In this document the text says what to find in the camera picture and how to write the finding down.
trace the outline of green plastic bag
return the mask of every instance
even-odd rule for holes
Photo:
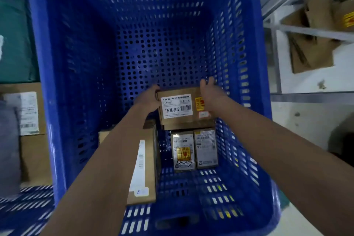
[[[29,15],[24,0],[0,0],[0,83],[40,81]]]

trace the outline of hand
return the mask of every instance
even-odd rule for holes
[[[156,91],[158,91],[159,89],[159,86],[153,85],[146,91],[143,91],[134,100],[134,105],[142,105],[143,108],[146,108],[148,113],[155,111],[161,105],[161,102],[158,101],[155,96]]]
[[[209,78],[208,84],[205,79],[200,81],[200,92],[207,111],[216,111],[216,106],[221,106],[220,98],[227,98],[224,90],[214,84],[214,77]]]

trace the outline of person's right arm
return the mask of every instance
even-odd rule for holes
[[[354,168],[230,99],[209,78],[206,109],[223,119],[244,148],[324,235],[354,235]]]

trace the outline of forearm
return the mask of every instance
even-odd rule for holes
[[[216,114],[313,225],[325,235],[352,233],[352,167],[227,97],[219,104]]]
[[[64,195],[42,235],[117,235],[148,112],[133,106]]]

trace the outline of stain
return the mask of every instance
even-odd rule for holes
[[[325,86],[325,80],[321,80],[319,83],[317,83],[317,86],[320,90],[325,90],[327,87]]]

